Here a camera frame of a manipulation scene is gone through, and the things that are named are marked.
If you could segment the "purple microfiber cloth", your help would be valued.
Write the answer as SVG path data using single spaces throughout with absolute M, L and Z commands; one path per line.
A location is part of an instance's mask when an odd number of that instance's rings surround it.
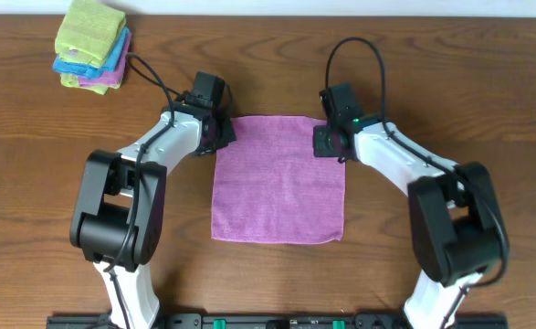
M 313 154 L 320 120 L 305 116 L 244 116 L 236 140 L 216 154 L 213 239 L 313 245 L 340 240 L 345 167 Z

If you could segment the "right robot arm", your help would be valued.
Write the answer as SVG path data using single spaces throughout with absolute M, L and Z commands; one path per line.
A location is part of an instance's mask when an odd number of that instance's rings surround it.
M 456 326 L 468 292 L 508 256 L 488 170 L 433 154 L 383 116 L 365 115 L 348 84 L 321 90 L 319 97 L 326 122 L 313 129 L 315 156 L 370 166 L 407 198 L 421 272 L 402 308 L 403 326 Z

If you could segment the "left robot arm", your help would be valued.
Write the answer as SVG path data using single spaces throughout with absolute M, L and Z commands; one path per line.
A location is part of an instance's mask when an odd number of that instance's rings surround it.
M 100 273 L 109 313 L 48 319 L 66 328 L 151 328 L 160 301 L 150 261 L 162 234 L 167 176 L 188 155 L 213 154 L 235 139 L 229 85 L 197 72 L 193 87 L 170 100 L 158 122 L 116 152 L 87 158 L 71 221 L 71 244 Z

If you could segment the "purple folded cloth in stack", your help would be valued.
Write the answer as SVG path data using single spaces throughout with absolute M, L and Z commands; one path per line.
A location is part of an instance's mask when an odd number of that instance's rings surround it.
M 115 65 L 113 66 L 112 71 L 103 70 L 103 73 L 95 79 L 87 79 L 87 78 L 79 78 L 79 84 L 83 87 L 88 86 L 95 86 L 95 85 L 105 85 L 110 86 L 110 88 L 118 89 L 121 85 L 121 81 L 123 78 L 124 70 L 125 70 L 125 63 L 126 63 L 126 55 L 129 50 L 129 46 L 131 43 L 131 32 L 129 28 L 125 27 L 122 30 L 122 35 L 116 42 L 110 57 L 108 58 L 107 62 L 111 63 L 113 60 L 113 56 L 117 55 L 117 61 Z

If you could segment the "blue folded cloth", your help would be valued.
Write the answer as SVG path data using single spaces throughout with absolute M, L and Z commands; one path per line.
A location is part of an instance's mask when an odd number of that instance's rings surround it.
M 107 56 L 104 64 L 99 68 L 93 67 L 90 64 L 66 62 L 60 56 L 57 56 L 53 63 L 52 69 L 56 73 L 73 74 L 86 79 L 97 79 L 103 73 L 113 72 L 117 68 L 118 62 L 127 52 L 130 39 L 130 29 L 124 27 L 111 48 L 110 54 Z

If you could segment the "green folded cloth on top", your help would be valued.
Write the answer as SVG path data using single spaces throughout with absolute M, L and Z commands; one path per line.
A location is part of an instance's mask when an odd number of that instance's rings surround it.
M 55 51 L 64 61 L 100 68 L 125 23 L 120 10 L 94 0 L 73 0 L 58 29 Z

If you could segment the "green folded cloth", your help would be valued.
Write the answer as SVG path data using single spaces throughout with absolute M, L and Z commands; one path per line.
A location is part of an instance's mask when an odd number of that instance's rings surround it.
M 73 0 L 58 29 L 55 51 L 64 61 L 100 68 L 125 23 L 120 10 L 94 0 Z
M 60 74 L 60 83 L 64 87 L 91 90 L 95 93 L 98 93 L 99 95 L 105 95 L 108 89 L 110 88 L 110 86 L 105 86 L 105 85 L 83 87 L 79 84 L 79 79 L 77 76 L 72 75 L 72 74 L 67 74 L 67 73 Z

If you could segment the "green folded cloth at bottom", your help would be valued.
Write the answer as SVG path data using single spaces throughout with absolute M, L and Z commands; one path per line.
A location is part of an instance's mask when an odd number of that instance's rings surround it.
M 83 87 L 79 84 L 79 79 L 77 76 L 72 75 L 72 74 L 67 74 L 67 73 L 60 74 L 60 83 L 64 87 L 91 90 L 95 93 L 98 93 L 99 95 L 105 95 L 108 89 L 110 88 L 110 86 L 105 86 L 105 85 Z

